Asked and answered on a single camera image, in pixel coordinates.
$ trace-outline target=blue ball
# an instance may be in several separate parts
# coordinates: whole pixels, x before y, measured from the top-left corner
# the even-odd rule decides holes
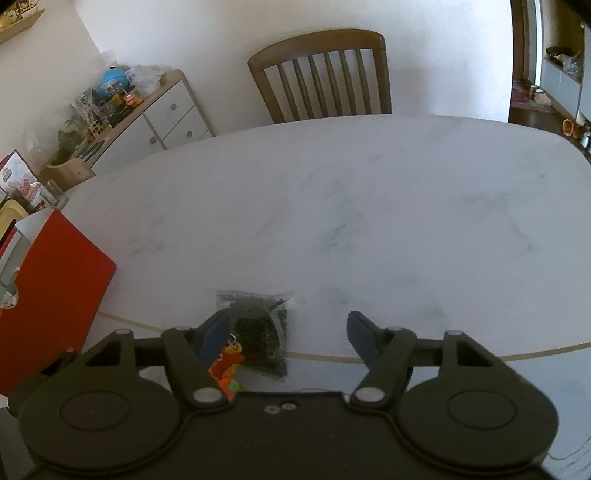
[[[129,87],[129,80],[125,76],[125,72],[121,69],[111,68],[110,70],[107,70],[100,79],[98,86],[99,94],[104,98],[108,98],[113,95],[115,92],[109,93],[106,89],[115,82],[121,82],[123,88]]]

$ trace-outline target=red box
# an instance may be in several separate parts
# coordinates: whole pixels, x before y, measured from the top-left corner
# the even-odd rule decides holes
[[[0,394],[68,348],[80,352],[115,263],[53,211],[15,278],[18,302],[0,310]]]

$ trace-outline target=cabinet drawer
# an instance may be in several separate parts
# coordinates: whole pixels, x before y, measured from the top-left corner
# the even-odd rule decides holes
[[[560,78],[560,94],[557,98],[558,103],[570,113],[573,117],[577,116],[579,111],[579,97],[581,95],[581,86],[564,72]]]
[[[591,118],[591,28],[589,27],[585,27],[585,64],[579,110],[587,119]]]
[[[541,87],[550,94],[552,98],[558,100],[560,94],[560,76],[562,70],[548,60],[542,62],[542,81]]]
[[[145,116],[160,138],[164,138],[194,106],[184,83],[178,82],[145,111]]]
[[[207,132],[207,125],[201,118],[199,110],[194,106],[189,110],[189,113],[174,127],[167,137],[164,139],[166,148],[180,147],[191,142],[201,140]]]
[[[98,174],[117,170],[164,149],[143,116],[136,119],[98,158],[91,170]]]

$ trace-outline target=cable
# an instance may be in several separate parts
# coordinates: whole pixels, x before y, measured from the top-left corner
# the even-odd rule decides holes
[[[297,390],[292,390],[293,393],[315,393],[315,392],[326,392],[326,393],[342,393],[343,395],[350,395],[350,393],[345,393],[345,392],[338,392],[336,390],[328,390],[326,388],[314,388],[314,387],[309,387],[309,388],[298,388]]]
[[[583,458],[583,457],[584,457],[585,455],[587,455],[589,452],[591,452],[591,449],[589,449],[589,450],[586,450],[586,451],[585,451],[585,452],[584,452],[584,453],[583,453],[583,454],[582,454],[582,455],[581,455],[579,458],[577,458],[576,460],[574,460],[574,461],[570,462],[568,465],[566,465],[566,466],[565,466],[565,467],[562,469],[562,472],[566,472],[566,470],[568,470],[570,467],[572,467],[573,465],[575,465],[575,464],[579,463],[579,461],[581,460],[581,458]],[[591,465],[591,463],[588,463],[588,464],[587,464],[587,465],[585,465],[584,467],[582,467],[582,468],[579,468],[578,470],[575,470],[575,471],[573,472],[573,475],[576,475],[576,474],[578,474],[578,473],[581,473],[581,472],[583,472],[584,470],[586,470],[586,469],[589,467],[589,465]]]
[[[566,457],[562,457],[562,458],[555,457],[550,452],[548,452],[548,457],[552,460],[557,461],[557,462],[562,462],[563,460],[566,460],[567,458],[570,458],[573,455],[576,455],[577,453],[579,453],[581,450],[583,450],[584,446],[587,445],[590,441],[591,441],[591,437],[589,437],[587,440],[585,440],[584,444],[582,444],[580,448],[575,450],[573,453],[569,453]]]

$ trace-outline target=plastic bag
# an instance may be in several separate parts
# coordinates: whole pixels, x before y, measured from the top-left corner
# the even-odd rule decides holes
[[[70,104],[85,120],[86,126],[89,127],[95,122],[99,122],[103,126],[109,125],[109,119],[99,108],[100,96],[94,88],[86,89]]]
[[[85,127],[84,120],[67,100],[52,102],[22,135],[22,153],[33,173],[41,171],[65,142],[79,144],[78,136],[84,137]]]
[[[137,65],[127,70],[125,75],[129,83],[135,85],[142,97],[146,98],[160,88],[160,77],[167,71],[168,69],[158,66],[146,67]]]
[[[583,62],[583,52],[579,50],[574,57],[565,59],[562,65],[562,71],[580,81],[583,78]]]
[[[217,308],[232,319],[231,330],[242,345],[243,365],[256,372],[287,375],[288,296],[265,296],[241,291],[217,292]]]

